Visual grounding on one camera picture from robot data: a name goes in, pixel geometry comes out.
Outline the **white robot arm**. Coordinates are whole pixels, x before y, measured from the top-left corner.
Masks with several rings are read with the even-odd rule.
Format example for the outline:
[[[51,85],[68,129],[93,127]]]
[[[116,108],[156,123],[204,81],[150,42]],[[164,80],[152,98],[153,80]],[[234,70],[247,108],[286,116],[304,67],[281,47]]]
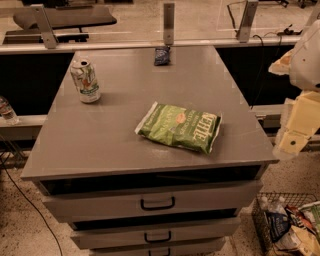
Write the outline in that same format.
[[[301,93],[285,99],[273,154],[279,160],[297,156],[320,128],[320,21],[316,20],[294,48],[268,69],[288,75]]]

